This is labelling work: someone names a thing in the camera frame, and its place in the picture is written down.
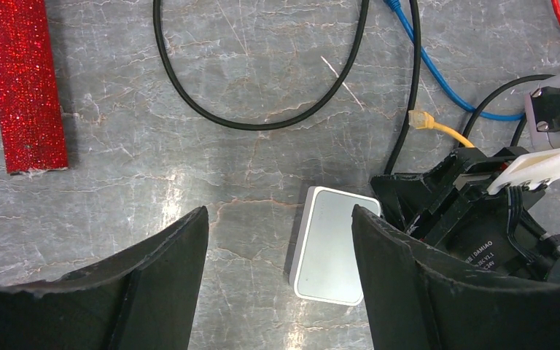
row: red glitter strip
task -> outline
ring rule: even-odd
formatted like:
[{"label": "red glitter strip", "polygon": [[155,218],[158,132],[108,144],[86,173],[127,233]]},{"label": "red glitter strip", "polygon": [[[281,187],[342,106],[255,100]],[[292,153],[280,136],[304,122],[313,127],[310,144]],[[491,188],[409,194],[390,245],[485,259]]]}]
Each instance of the red glitter strip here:
[{"label": "red glitter strip", "polygon": [[44,0],[0,0],[0,123],[8,173],[68,166]]}]

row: gray marble floor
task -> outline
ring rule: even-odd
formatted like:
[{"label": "gray marble floor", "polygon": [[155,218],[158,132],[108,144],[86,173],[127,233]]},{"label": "gray marble floor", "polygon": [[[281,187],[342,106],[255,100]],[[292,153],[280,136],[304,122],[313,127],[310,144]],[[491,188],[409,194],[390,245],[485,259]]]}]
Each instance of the gray marble floor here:
[{"label": "gray marble floor", "polygon": [[[340,71],[359,9],[356,0],[164,2],[187,90],[256,123],[292,116],[328,89],[324,59]],[[382,0],[370,5],[346,80],[355,98],[343,88],[309,120],[261,133],[221,128],[179,99],[155,48],[151,0],[49,0],[47,11],[71,168],[8,176],[0,138],[0,284],[54,279],[205,205],[211,237],[191,349],[371,348],[364,305],[296,298],[286,261],[304,189],[368,194],[400,126],[412,49]],[[518,76],[560,72],[549,0],[423,0],[421,16],[424,45],[472,103]],[[425,70],[418,105],[456,128],[467,117]],[[520,106],[508,93],[490,110]],[[493,153],[514,127],[482,120],[472,139]],[[452,144],[413,131],[397,170],[424,171]],[[560,182],[534,214],[560,231]]]}]

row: white rectangular box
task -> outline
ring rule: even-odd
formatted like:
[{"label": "white rectangular box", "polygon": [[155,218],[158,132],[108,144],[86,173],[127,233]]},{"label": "white rectangular box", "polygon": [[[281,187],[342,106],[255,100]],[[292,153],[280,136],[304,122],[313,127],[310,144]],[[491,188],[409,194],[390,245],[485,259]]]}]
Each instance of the white rectangular box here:
[{"label": "white rectangular box", "polygon": [[348,306],[362,302],[351,232],[356,204],[381,215],[374,198],[320,186],[308,189],[289,276],[298,297]]}]

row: white bracket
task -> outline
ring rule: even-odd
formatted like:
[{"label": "white bracket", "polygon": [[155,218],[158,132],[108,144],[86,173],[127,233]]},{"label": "white bracket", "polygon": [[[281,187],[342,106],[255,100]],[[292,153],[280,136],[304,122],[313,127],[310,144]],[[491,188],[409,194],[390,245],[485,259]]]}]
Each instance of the white bracket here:
[{"label": "white bracket", "polygon": [[523,185],[535,190],[541,184],[548,185],[558,179],[560,148],[519,156],[492,182],[488,192],[489,195],[495,195],[508,185]]}]

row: metal bolt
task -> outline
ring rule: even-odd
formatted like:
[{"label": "metal bolt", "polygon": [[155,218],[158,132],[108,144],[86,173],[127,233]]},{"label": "metal bolt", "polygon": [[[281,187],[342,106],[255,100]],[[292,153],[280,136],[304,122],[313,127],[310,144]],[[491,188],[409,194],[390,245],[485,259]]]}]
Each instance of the metal bolt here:
[{"label": "metal bolt", "polygon": [[549,126],[547,122],[538,122],[535,126],[538,131],[545,132],[548,131]]}]

